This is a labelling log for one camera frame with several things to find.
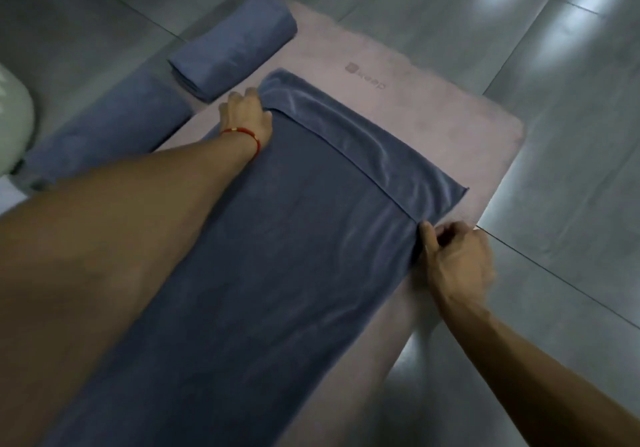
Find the yoga mat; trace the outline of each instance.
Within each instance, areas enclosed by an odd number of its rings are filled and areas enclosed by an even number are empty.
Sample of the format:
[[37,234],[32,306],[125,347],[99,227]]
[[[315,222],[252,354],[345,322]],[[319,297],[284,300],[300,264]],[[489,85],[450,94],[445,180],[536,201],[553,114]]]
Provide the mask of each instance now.
[[[524,126],[495,103],[331,18],[289,3],[298,34],[233,90],[243,92],[283,67],[420,152],[469,191],[441,221],[476,224],[524,139]],[[195,142],[218,123],[217,105],[187,123],[162,148]],[[438,319],[428,294],[407,276],[356,342],[325,375],[278,447],[340,446],[373,399],[418,320]]]
[[172,89],[135,71],[24,157],[54,183],[99,165],[155,150],[193,112]]
[[212,102],[267,61],[297,32],[281,0],[246,0],[211,31],[188,42],[169,62],[197,98]]
[[270,145],[45,445],[270,446],[466,189],[299,77]]

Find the printed logo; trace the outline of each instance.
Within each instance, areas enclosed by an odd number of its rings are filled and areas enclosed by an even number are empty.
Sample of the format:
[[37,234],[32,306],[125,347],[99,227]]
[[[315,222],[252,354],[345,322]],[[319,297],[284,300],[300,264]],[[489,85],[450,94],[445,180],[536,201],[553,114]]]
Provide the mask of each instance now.
[[372,84],[373,86],[375,86],[379,90],[384,90],[387,87],[387,85],[382,83],[381,81],[378,81],[377,79],[372,78],[367,74],[364,74],[360,70],[360,66],[358,66],[356,63],[349,63],[347,66],[344,67],[344,69],[347,70],[351,74],[359,76],[360,79],[363,79],[367,83]]

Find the red string bracelet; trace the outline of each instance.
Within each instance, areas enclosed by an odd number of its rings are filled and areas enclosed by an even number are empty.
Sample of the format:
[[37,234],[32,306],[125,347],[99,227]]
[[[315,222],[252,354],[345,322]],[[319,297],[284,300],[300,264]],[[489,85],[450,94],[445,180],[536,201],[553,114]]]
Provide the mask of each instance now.
[[260,153],[260,148],[261,148],[260,140],[258,139],[258,137],[255,136],[255,134],[251,130],[246,129],[244,127],[233,127],[231,129],[222,130],[221,133],[227,133],[227,132],[242,132],[252,136],[253,139],[255,140],[255,143],[258,144],[258,148],[255,150],[255,154],[253,155],[251,160],[254,160],[256,157],[258,157],[258,154]]

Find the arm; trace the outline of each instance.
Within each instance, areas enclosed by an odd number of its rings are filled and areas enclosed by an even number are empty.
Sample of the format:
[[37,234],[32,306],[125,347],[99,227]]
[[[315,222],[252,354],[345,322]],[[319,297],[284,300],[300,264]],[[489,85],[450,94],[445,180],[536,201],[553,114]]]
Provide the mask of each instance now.
[[[250,128],[265,145],[271,115],[246,95],[221,106],[221,129]],[[1,445],[43,435],[255,151],[250,135],[225,133],[98,168],[0,219]]]
[[638,445],[640,421],[514,333],[483,306],[493,278],[482,230],[420,226],[429,285],[448,328],[525,440],[537,446]]

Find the forearm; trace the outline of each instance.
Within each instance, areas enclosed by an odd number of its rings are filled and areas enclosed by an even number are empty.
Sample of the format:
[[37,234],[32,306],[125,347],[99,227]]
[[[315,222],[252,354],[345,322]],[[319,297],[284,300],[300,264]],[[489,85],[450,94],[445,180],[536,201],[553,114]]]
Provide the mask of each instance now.
[[483,306],[435,293],[448,328],[535,446],[635,446],[640,421]]
[[254,152],[225,134],[96,169],[0,219],[0,444],[41,435]]

